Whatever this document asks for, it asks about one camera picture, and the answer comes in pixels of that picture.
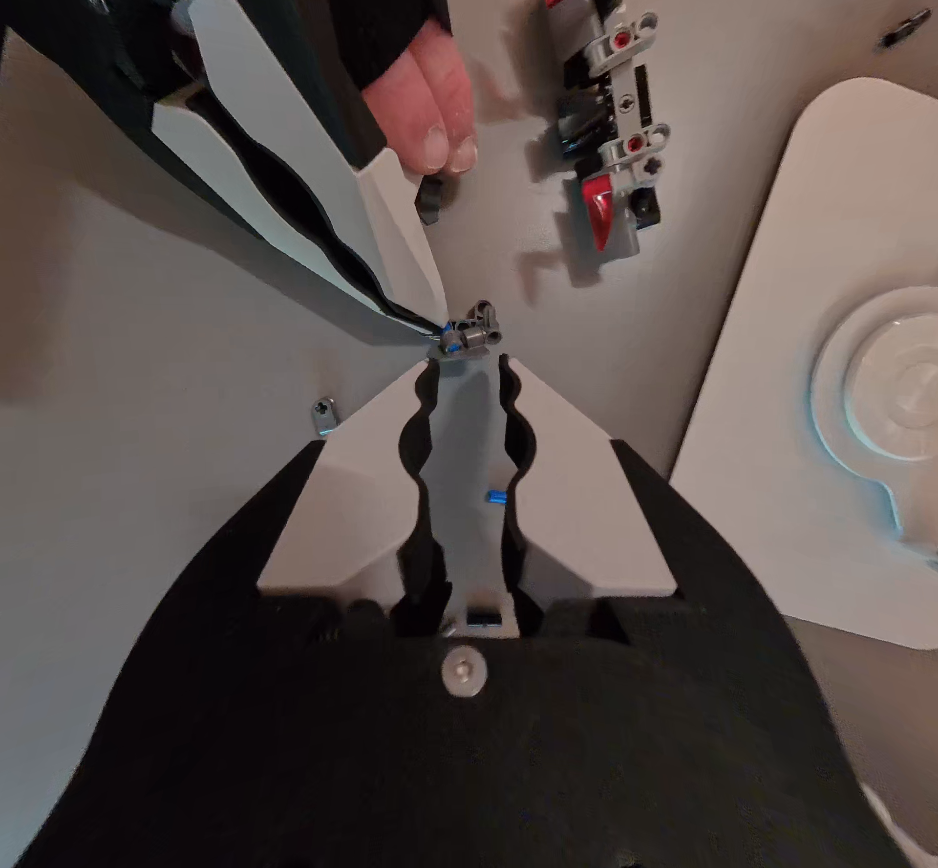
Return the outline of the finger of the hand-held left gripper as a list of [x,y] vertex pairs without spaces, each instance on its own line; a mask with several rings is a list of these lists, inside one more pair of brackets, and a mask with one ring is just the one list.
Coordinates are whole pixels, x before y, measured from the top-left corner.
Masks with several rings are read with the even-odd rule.
[[306,184],[390,302],[445,326],[447,299],[416,208],[421,176],[388,147],[362,168],[349,164],[237,0],[194,0],[190,17],[221,105]]
[[441,335],[441,323],[387,296],[363,257],[338,239],[299,177],[217,101],[158,102],[151,129],[258,239],[370,310],[429,337]]

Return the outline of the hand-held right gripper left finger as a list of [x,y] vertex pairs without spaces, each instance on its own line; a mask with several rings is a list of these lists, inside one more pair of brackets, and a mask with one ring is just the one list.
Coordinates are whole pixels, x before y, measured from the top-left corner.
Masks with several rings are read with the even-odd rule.
[[439,381],[436,360],[418,362],[322,442],[260,595],[369,602],[396,629],[441,627],[449,580],[421,474]]

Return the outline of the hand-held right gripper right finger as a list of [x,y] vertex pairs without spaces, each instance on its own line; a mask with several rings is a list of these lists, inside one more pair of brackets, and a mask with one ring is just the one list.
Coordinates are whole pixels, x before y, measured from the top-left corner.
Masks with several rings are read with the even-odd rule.
[[502,572],[519,629],[556,604],[667,598],[677,582],[614,440],[518,359],[499,358],[507,489]]

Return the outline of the small grey lego assembly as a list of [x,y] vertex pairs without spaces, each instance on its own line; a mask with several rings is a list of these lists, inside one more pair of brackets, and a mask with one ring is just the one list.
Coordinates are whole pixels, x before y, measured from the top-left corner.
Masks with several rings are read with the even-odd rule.
[[502,339],[494,305],[480,299],[465,317],[451,319],[444,326],[434,347],[434,356],[441,360],[483,358],[489,348],[498,346]]

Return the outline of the grey and red lego assembly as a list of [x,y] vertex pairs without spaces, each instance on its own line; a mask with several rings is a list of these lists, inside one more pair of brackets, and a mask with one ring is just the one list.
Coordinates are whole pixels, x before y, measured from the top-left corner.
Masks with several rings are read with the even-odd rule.
[[659,18],[625,0],[541,0],[562,66],[556,129],[600,264],[640,251],[661,222],[657,184],[671,127],[653,114],[646,53]]

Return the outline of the person's left hand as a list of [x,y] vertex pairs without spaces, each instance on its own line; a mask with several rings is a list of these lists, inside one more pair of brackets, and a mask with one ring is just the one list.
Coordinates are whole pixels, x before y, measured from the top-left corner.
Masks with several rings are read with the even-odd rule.
[[471,81],[456,41],[436,19],[422,25],[362,98],[405,169],[458,176],[475,168]]

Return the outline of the white book stand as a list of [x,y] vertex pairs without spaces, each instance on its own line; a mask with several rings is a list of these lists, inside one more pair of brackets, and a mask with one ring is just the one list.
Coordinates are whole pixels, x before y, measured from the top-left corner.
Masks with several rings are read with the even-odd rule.
[[671,479],[780,613],[936,651],[937,101],[798,118]]

